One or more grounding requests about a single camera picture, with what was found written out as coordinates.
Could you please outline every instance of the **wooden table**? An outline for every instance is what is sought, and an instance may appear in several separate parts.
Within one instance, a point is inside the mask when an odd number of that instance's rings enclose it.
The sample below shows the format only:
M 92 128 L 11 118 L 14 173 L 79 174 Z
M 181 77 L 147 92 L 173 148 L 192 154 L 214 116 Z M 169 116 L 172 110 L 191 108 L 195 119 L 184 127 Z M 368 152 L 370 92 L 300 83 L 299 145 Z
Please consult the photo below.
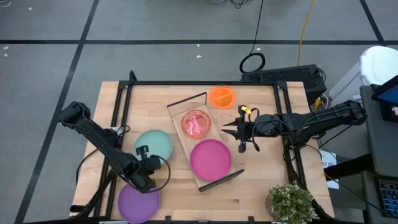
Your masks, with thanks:
M 103 82 L 101 86 L 93 119 L 104 128 L 109 127 L 111 123 L 117 87 L 118 82 Z M 161 129 L 167 132 L 174 142 L 173 153 L 169 159 L 172 168 L 171 180 L 160 192 L 161 205 L 152 219 L 164 220 L 165 216 L 171 215 L 172 220 L 247 221 L 248 216 L 254 216 L 256 221 L 270 221 L 272 218 L 264 207 L 266 195 L 269 189 L 276 185 L 288 183 L 285 162 L 282 158 L 281 138 L 257 138 L 260 152 L 257 152 L 252 144 L 248 144 L 247 151 L 240 154 L 238 153 L 239 141 L 221 132 L 223 129 L 221 125 L 234 121 L 238 117 L 238 105 L 259 108 L 261 114 L 277 113 L 273 87 L 232 86 L 236 92 L 236 102 L 228 110 L 218 110 L 208 103 L 208 109 L 221 138 L 231 151 L 233 164 L 238 169 L 243 168 L 244 172 L 232 180 L 199 193 L 166 105 L 209 91 L 210 88 L 212 86 L 204 85 L 136 85 L 132 88 L 127 117 L 127 125 L 131 127 L 131 130 L 124 137 L 123 151 L 132 152 L 134 141 L 150 129 Z M 308 113 L 303 84 L 290 82 L 288 91 L 292 111 Z M 280 98 L 285 112 L 282 91 L 280 91 Z M 122 109 L 123 106 L 120 108 L 118 125 L 120 125 Z M 311 140 L 308 144 L 317 147 L 315 140 Z M 94 149 L 94 146 L 88 143 L 85 156 Z M 309 191 L 323 209 L 334 216 L 319 153 L 306 147 L 301 150 L 301 154 Z M 101 153 L 96 153 L 83 164 L 73 204 L 84 205 L 93 196 L 98 188 L 103 159 L 104 156 Z M 167 178 L 167 173 L 167 167 L 163 166 L 152 177 L 158 185 L 162 185 Z M 118 211 L 118 195 L 124 185 L 125 183 L 118 179 L 111 216 L 115 220 L 123 219 Z M 108 190 L 103 195 L 101 215 L 104 215 L 107 198 Z

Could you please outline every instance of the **white container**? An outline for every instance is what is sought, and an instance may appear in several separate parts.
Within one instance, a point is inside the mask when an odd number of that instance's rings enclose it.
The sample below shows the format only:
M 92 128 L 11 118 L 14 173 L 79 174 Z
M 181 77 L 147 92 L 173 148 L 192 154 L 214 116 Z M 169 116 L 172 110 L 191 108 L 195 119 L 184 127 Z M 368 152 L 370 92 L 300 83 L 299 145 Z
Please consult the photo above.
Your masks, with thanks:
M 398 75 L 398 51 L 389 47 L 371 47 L 352 69 L 329 91 L 331 106 L 346 100 L 360 99 L 363 85 L 382 85 Z

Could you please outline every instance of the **yellow cable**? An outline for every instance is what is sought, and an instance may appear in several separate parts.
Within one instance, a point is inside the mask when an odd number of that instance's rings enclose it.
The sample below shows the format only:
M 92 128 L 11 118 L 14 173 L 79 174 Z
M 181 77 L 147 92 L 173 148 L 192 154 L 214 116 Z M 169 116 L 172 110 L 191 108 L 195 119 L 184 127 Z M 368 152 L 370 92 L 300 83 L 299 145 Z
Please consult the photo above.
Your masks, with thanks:
M 315 3 L 315 0 L 312 0 L 310 9 L 308 10 L 307 18 L 305 18 L 305 23 L 304 23 L 303 31 L 302 31 L 302 33 L 301 33 L 301 38 L 300 38 L 300 45 L 298 46 L 298 60 L 297 60 L 297 66 L 300 65 L 300 59 L 301 59 L 301 46 L 302 46 L 303 39 L 304 39 L 304 35 L 305 35 L 305 29 L 307 28 L 307 23 L 308 23 L 308 20 L 309 20 L 309 18 L 310 18 L 310 16 L 311 16 L 312 6 L 313 6 L 314 3 Z

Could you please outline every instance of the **mint green plate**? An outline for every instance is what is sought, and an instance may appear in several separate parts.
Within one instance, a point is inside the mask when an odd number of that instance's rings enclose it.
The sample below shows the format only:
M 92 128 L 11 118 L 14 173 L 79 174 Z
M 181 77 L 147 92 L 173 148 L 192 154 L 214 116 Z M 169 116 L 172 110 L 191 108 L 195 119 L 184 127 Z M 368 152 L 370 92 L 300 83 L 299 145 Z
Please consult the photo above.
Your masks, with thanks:
M 170 139 L 170 136 L 161 130 L 146 131 L 139 136 L 136 143 L 134 143 L 134 149 L 132 152 L 132 154 L 139 160 L 141 160 L 141 156 L 137 156 L 136 149 L 145 145 L 149 148 L 149 152 L 147 153 L 148 157 L 150 155 L 157 155 L 167 160 L 173 151 L 173 142 Z

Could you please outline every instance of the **green plant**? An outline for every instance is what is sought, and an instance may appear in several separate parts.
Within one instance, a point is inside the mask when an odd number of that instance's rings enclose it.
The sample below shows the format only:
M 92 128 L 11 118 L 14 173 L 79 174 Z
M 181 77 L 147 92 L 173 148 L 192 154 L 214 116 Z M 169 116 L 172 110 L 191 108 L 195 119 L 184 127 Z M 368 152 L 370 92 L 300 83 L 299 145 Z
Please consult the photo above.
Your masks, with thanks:
M 312 220 L 313 197 L 296 183 L 270 189 L 269 197 L 272 200 L 271 215 L 274 218 L 290 224 L 302 224 Z

